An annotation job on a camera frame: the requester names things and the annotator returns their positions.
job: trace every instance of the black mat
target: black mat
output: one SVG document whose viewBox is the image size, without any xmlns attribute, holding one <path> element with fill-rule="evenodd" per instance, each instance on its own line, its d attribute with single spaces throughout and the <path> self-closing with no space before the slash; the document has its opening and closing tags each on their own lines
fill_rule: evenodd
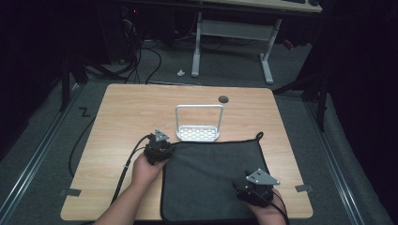
<svg viewBox="0 0 398 225">
<path fill-rule="evenodd" d="M 163 170 L 161 217 L 168 223 L 254 220 L 232 181 L 245 171 L 269 173 L 259 144 L 263 133 L 239 142 L 180 142 Z"/>
</svg>

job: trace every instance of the desk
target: desk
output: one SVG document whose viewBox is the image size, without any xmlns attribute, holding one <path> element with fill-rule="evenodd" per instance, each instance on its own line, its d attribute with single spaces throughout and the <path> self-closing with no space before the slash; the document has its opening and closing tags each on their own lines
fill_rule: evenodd
<svg viewBox="0 0 398 225">
<path fill-rule="evenodd" d="M 270 172 L 281 181 L 282 193 L 291 218 L 309 218 L 313 214 L 283 121 L 272 92 L 265 88 L 169 86 L 111 84 L 100 105 L 71 188 L 80 189 L 79 197 L 68 196 L 61 218 L 97 219 L 109 206 L 123 165 L 138 141 L 156 128 L 177 142 L 175 106 L 179 104 L 223 104 L 221 134 L 218 142 L 248 140 L 259 131 Z M 131 167 L 122 190 L 131 180 Z M 159 220 L 161 174 L 143 199 L 137 219 Z"/>
</svg>

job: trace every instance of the table leg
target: table leg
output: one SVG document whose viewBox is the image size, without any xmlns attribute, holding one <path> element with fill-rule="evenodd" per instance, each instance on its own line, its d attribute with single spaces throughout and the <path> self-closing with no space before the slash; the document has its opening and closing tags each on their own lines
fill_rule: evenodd
<svg viewBox="0 0 398 225">
<path fill-rule="evenodd" d="M 198 12 L 198 22 L 196 26 L 196 45 L 195 52 L 193 53 L 192 62 L 192 76 L 199 76 L 199 66 L 200 66 L 200 37 L 202 35 L 202 12 Z"/>
<path fill-rule="evenodd" d="M 267 50 L 265 53 L 260 54 L 260 59 L 261 59 L 261 65 L 263 66 L 263 71 L 264 71 L 264 76 L 266 77 L 266 83 L 267 84 L 273 84 L 273 79 L 272 79 L 272 74 L 269 69 L 269 64 L 268 64 L 268 58 L 272 50 L 272 46 L 275 42 L 275 38 L 278 35 L 279 27 L 281 26 L 282 20 L 279 19 L 276 21 L 274 27 L 272 28 L 268 45 L 267 45 Z"/>
</svg>

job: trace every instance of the human hand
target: human hand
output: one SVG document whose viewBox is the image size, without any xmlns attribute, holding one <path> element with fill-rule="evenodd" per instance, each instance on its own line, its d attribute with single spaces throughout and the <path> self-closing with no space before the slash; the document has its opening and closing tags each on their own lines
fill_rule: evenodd
<svg viewBox="0 0 398 225">
<path fill-rule="evenodd" d="M 284 214 L 286 215 L 286 209 L 284 207 L 284 203 L 282 201 L 282 196 L 281 193 L 277 189 L 273 189 L 274 192 L 274 198 L 272 200 L 272 203 L 275 204 L 278 208 L 280 208 Z M 252 210 L 254 213 L 255 217 L 257 218 L 257 221 L 260 225 L 283 225 L 285 224 L 285 220 L 283 217 L 283 214 L 278 211 L 275 207 L 272 205 L 268 205 L 266 207 L 259 207 L 259 206 L 254 206 L 252 204 L 246 203 L 248 207 Z"/>
<path fill-rule="evenodd" d="M 133 164 L 131 185 L 144 188 L 149 187 L 155 181 L 156 177 L 158 177 L 159 172 L 167 161 L 164 160 L 151 165 L 144 153 L 141 153 Z"/>
</svg>

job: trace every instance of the cable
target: cable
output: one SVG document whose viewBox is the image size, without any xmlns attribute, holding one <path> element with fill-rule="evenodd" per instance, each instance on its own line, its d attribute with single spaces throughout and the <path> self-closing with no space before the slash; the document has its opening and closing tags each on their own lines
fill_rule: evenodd
<svg viewBox="0 0 398 225">
<path fill-rule="evenodd" d="M 286 205 L 284 205 L 284 202 L 283 202 L 282 198 L 281 198 L 278 194 L 276 194 L 275 192 L 272 191 L 272 193 L 273 193 L 274 195 L 276 195 L 276 196 L 281 200 L 284 209 L 286 209 Z M 276 204 L 274 204 L 274 203 L 268 201 L 267 199 L 263 198 L 261 195 L 257 195 L 257 196 L 258 196 L 259 198 L 261 198 L 264 202 L 266 202 L 267 204 L 271 205 L 271 206 L 274 207 L 276 210 L 278 210 L 278 212 L 280 212 L 280 213 L 282 214 L 283 219 L 284 219 L 284 222 L 286 223 L 286 225 L 289 225 L 289 224 L 290 224 L 290 222 L 289 222 L 289 217 L 287 216 L 287 214 L 286 214 L 280 207 L 278 207 Z"/>
<path fill-rule="evenodd" d="M 181 39 L 179 41 L 175 41 L 175 45 L 181 46 L 181 47 L 190 47 L 196 44 L 195 40 L 190 41 L 188 44 L 181 44 L 180 42 L 185 41 L 188 42 L 187 40 L 189 40 L 190 38 L 194 38 L 195 36 L 191 36 L 191 37 L 186 37 L 185 39 Z"/>
<path fill-rule="evenodd" d="M 159 57 L 159 60 L 160 60 L 158 66 L 155 68 L 155 70 L 148 76 L 148 78 L 146 78 L 145 84 L 148 84 L 149 79 L 152 77 L 152 75 L 153 75 L 156 71 L 158 71 L 159 67 L 161 66 L 161 55 L 158 54 L 157 52 L 151 50 L 151 49 L 146 49 L 146 50 L 151 51 L 151 52 L 157 54 L 158 57 Z"/>
<path fill-rule="evenodd" d="M 179 40 L 183 40 L 183 39 L 186 39 L 186 38 L 194 37 L 194 35 L 191 35 L 191 36 L 190 36 L 190 34 L 192 33 L 193 27 L 196 25 L 196 18 L 197 18 L 197 16 L 198 16 L 198 13 L 196 12 L 196 13 L 195 13 L 195 16 L 193 17 L 193 22 L 192 22 L 191 29 L 190 29 L 190 31 L 187 33 L 187 35 L 186 35 L 185 37 L 176 39 L 175 41 L 179 41 Z"/>
<path fill-rule="evenodd" d="M 225 39 L 225 43 L 233 44 L 233 45 L 238 45 L 238 46 L 253 45 L 253 44 L 259 42 L 259 40 L 250 39 L 250 40 L 246 40 L 245 43 L 238 43 L 238 42 L 236 42 L 236 41 L 231 41 L 231 40 L 228 40 L 228 39 L 232 39 L 232 38 L 226 38 L 226 39 Z"/>
<path fill-rule="evenodd" d="M 137 56 L 136 55 L 134 55 L 134 59 L 135 59 L 135 61 L 136 61 L 136 64 L 135 64 L 135 67 L 134 67 L 134 69 L 132 69 L 131 70 L 131 72 L 129 73 L 129 75 L 127 76 L 127 78 L 126 78 L 126 80 L 124 81 L 124 83 L 127 83 L 128 81 L 129 81 L 129 79 L 130 79 L 130 76 L 132 75 L 132 73 L 135 71 L 135 76 L 134 76 L 134 83 L 136 83 L 135 81 L 136 81 L 136 78 L 138 77 L 138 83 L 141 83 L 140 82 L 140 77 L 138 76 L 138 65 L 140 65 L 140 62 L 141 62 L 141 50 L 142 50 L 142 48 L 143 48 L 143 44 L 144 44 L 144 42 L 141 42 L 141 45 L 140 45 L 140 48 L 139 48 L 139 56 L 138 56 L 138 59 L 137 59 Z"/>
<path fill-rule="evenodd" d="M 113 72 L 113 71 L 109 71 L 108 69 L 106 69 L 106 68 L 103 67 L 103 66 L 99 66 L 99 65 L 96 65 L 96 64 L 94 64 L 94 63 L 91 62 L 91 63 L 89 63 L 88 65 L 90 65 L 91 67 L 93 67 L 93 69 L 95 69 L 96 71 L 99 71 L 100 73 L 97 73 L 97 72 L 91 70 L 91 69 L 88 68 L 88 67 L 85 68 L 86 72 L 87 72 L 87 73 L 90 73 L 90 74 L 92 74 L 92 75 L 94 75 L 94 76 L 107 75 L 107 76 L 109 76 L 109 77 L 111 77 L 111 78 L 114 78 L 114 79 L 119 79 L 119 80 L 120 80 L 120 79 L 124 79 L 123 77 L 121 77 L 121 76 L 119 76 L 119 75 L 121 75 L 121 74 L 123 74 L 123 73 L 125 73 L 125 72 L 127 72 L 127 71 L 129 71 L 129 70 L 134 69 L 134 68 L 137 67 L 137 65 L 136 65 L 136 60 L 134 60 L 134 57 L 135 57 L 135 50 L 136 50 L 136 48 L 138 47 L 137 45 L 141 43 L 140 38 L 141 38 L 142 34 L 143 34 L 143 33 L 141 33 L 141 32 L 138 33 L 138 34 L 135 36 L 135 39 L 136 39 L 137 41 L 133 41 L 133 42 L 131 43 L 131 45 L 129 46 L 127 58 L 130 59 L 130 62 L 129 62 L 129 64 L 128 64 L 126 67 L 124 67 L 124 68 L 122 68 L 122 69 L 120 69 L 120 70 L 118 70 L 118 71 Z"/>
<path fill-rule="evenodd" d="M 143 140 L 149 139 L 151 137 L 151 135 L 153 135 L 153 134 L 145 135 L 140 141 L 138 141 L 138 143 L 135 145 L 134 149 L 132 150 L 132 152 L 131 152 L 131 154 L 129 156 L 129 159 L 127 160 L 126 165 L 124 166 L 123 172 L 120 175 L 120 179 L 119 179 L 119 182 L 117 183 L 117 188 L 115 190 L 115 194 L 114 194 L 114 197 L 112 198 L 111 204 L 117 199 L 117 196 L 119 195 L 120 189 L 122 188 L 123 180 L 124 180 L 124 178 L 126 176 L 127 169 L 130 166 L 132 156 L 134 156 L 134 154 L 138 150 L 143 149 L 143 148 L 139 148 L 139 149 L 137 149 L 137 148 L 138 148 L 138 146 L 141 144 L 141 142 Z"/>
<path fill-rule="evenodd" d="M 203 38 L 203 40 L 206 40 L 206 39 L 207 39 L 207 40 L 216 40 L 216 41 L 213 41 L 213 43 L 215 43 L 215 42 L 220 42 L 220 45 L 217 46 L 217 47 L 215 47 L 215 48 L 210 49 L 210 48 L 204 47 L 204 46 L 201 44 L 201 48 L 204 49 L 204 50 L 211 50 L 211 51 L 218 50 L 219 48 L 221 48 L 221 47 L 223 46 L 223 44 L 224 44 L 224 42 L 225 42 L 225 38 L 223 38 L 223 37 L 207 37 L 207 38 Z"/>
<path fill-rule="evenodd" d="M 73 154 L 74 154 L 74 152 L 76 150 L 77 145 L 79 144 L 80 140 L 82 139 L 83 135 L 88 130 L 88 128 L 90 128 L 90 126 L 93 124 L 93 122 L 96 119 L 96 117 L 97 116 L 95 115 L 94 118 L 90 121 L 90 123 L 88 123 L 88 125 L 85 127 L 85 129 L 83 130 L 83 132 L 80 134 L 79 138 L 77 139 L 76 143 L 74 144 L 74 146 L 72 148 L 72 151 L 70 152 L 68 166 L 69 166 L 69 173 L 70 173 L 72 178 L 74 177 L 74 173 L 72 171 L 72 165 L 71 165 Z"/>
</svg>

